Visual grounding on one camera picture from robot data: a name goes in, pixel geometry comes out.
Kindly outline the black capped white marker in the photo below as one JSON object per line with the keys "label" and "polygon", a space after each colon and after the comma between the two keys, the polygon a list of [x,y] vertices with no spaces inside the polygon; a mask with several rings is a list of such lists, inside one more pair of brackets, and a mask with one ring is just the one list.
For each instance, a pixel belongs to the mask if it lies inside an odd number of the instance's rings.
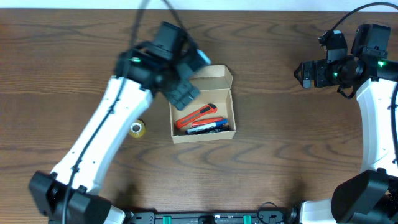
{"label": "black capped white marker", "polygon": [[213,133],[220,133],[223,131],[229,131],[229,126],[224,125],[224,126],[220,126],[220,127],[214,127],[209,130],[203,130],[203,131],[199,132],[199,134],[213,134]]}

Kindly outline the blue capped white marker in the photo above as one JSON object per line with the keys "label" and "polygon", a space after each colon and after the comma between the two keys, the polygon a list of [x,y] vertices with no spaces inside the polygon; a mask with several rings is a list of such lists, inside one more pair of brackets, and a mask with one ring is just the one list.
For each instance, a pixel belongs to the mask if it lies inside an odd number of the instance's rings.
{"label": "blue capped white marker", "polygon": [[199,133],[202,133],[202,132],[209,131],[211,129],[219,128],[219,127],[221,127],[221,126],[223,126],[223,125],[225,125],[227,123],[228,123],[227,119],[222,119],[220,121],[215,121],[215,122],[212,122],[212,123],[209,123],[209,124],[204,124],[204,125],[201,125],[201,126],[197,126],[195,128],[190,128],[190,129],[186,130],[185,133],[188,134],[188,135],[190,135],[190,134],[199,134]]}

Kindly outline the yellow clear tape roll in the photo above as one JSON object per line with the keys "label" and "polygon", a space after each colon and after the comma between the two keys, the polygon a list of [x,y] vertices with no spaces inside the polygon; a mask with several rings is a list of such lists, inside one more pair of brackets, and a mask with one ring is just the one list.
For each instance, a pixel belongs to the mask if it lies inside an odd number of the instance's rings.
{"label": "yellow clear tape roll", "polygon": [[131,124],[129,134],[134,138],[141,138],[146,133],[146,126],[140,119]]}

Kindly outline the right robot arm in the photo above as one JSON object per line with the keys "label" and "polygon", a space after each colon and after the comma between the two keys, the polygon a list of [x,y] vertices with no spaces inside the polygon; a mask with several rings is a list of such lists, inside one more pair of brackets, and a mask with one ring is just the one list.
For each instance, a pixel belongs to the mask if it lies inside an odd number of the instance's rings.
{"label": "right robot arm", "polygon": [[358,175],[332,198],[305,201],[297,223],[397,223],[397,62],[388,60],[390,27],[363,24],[353,46],[331,29],[319,38],[326,58],[302,62],[294,72],[303,88],[337,86],[358,102],[363,156]]}

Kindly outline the red utility knife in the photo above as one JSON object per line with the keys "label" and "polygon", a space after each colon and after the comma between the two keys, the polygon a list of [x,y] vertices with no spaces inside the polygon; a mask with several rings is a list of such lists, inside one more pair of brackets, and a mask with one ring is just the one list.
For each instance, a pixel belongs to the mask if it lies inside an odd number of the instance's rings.
{"label": "red utility knife", "polygon": [[217,112],[217,107],[213,103],[208,103],[205,106],[197,109],[196,111],[186,115],[185,117],[176,121],[175,125],[178,129],[192,123],[193,121],[201,118],[204,115],[212,114]]}

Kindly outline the red black stapler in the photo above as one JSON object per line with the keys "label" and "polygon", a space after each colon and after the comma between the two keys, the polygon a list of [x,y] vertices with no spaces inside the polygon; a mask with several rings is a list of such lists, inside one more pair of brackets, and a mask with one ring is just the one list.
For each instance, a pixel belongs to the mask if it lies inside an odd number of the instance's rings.
{"label": "red black stapler", "polygon": [[203,120],[199,120],[199,121],[194,121],[192,123],[192,127],[194,128],[197,126],[203,126],[203,125],[214,123],[214,122],[221,121],[221,120],[223,120],[223,117],[208,118],[208,119],[203,119]]}

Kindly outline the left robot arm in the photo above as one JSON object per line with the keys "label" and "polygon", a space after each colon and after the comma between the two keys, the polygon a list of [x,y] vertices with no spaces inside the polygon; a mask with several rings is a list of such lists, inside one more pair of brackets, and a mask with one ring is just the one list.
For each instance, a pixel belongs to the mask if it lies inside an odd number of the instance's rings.
{"label": "left robot arm", "polygon": [[36,172],[29,190],[50,223],[131,223],[133,213],[101,198],[105,175],[132,124],[157,93],[184,109],[198,95],[190,77],[208,57],[182,26],[163,22],[152,41],[124,52],[103,98],[65,157],[49,173]]}

